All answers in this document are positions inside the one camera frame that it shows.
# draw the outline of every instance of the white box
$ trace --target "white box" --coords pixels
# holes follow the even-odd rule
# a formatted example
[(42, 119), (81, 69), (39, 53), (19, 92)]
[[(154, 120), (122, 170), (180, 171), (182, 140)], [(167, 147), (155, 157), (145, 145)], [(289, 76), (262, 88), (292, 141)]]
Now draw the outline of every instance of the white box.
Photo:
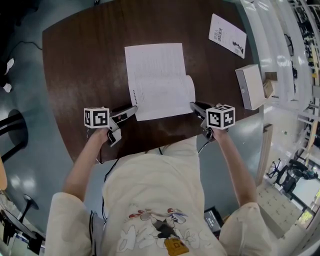
[(88, 107), (84, 109), (84, 126), (95, 128), (110, 127), (110, 112), (109, 108), (105, 107)]
[(258, 65), (248, 65), (235, 70), (244, 108), (256, 110), (266, 102), (264, 86)]
[(206, 110), (206, 126), (226, 129), (236, 124), (236, 111), (233, 106), (220, 105)]

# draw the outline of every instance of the hand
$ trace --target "hand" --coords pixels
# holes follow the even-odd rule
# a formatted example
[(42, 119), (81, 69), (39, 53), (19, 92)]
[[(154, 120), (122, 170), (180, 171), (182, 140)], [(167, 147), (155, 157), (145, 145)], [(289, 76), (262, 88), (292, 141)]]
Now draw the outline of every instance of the hand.
[(90, 139), (95, 140), (100, 145), (107, 142), (108, 140), (108, 128), (98, 128), (95, 132), (91, 135)]
[(217, 142), (220, 142), (223, 140), (223, 138), (228, 136), (228, 133), (226, 130), (220, 130), (220, 129), (215, 129), (212, 128), (213, 130), (213, 137), (216, 139)]

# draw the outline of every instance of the chair leg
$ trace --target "chair leg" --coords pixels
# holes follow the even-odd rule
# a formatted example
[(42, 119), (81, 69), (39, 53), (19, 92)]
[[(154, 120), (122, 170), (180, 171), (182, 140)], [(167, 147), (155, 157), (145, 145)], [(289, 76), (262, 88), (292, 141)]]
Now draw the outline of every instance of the chair leg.
[(25, 142), (21, 142), (18, 145), (16, 145), (13, 149), (9, 150), (7, 153), (5, 153), (1, 159), (2, 162), (4, 163), (7, 161), (10, 157), (12, 157), (15, 153), (17, 153), (19, 150), (23, 149), (26, 146)]
[(15, 115), (10, 116), (10, 117), (8, 117), (6, 119), (3, 119), (3, 120), (0, 121), (0, 128), (5, 126), (5, 125), (9, 125), (9, 124), (11, 124), (11, 123), (13, 123), (15, 121), (18, 121), (20, 119), (22, 119), (22, 115), (21, 114), (15, 114)]
[(24, 126), (21, 123), (9, 125), (0, 130), (0, 136), (6, 134), (7, 132), (22, 129), (23, 127)]

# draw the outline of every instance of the open book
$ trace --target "open book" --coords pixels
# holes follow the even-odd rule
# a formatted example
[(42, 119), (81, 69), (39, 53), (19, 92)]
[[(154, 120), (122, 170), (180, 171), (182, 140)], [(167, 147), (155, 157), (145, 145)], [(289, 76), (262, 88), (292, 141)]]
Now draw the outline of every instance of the open book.
[(181, 43), (125, 48), (131, 102), (138, 121), (191, 113), (195, 86), (186, 75)]

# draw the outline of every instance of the book page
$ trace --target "book page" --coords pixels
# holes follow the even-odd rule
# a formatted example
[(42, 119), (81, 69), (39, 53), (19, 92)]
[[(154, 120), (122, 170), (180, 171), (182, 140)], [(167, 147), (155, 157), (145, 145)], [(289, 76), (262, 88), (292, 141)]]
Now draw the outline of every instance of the book page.
[(138, 121), (191, 113), (195, 86), (186, 76), (181, 43), (125, 48), (131, 102)]
[(209, 39), (245, 58), (247, 34), (216, 14), (212, 15)]

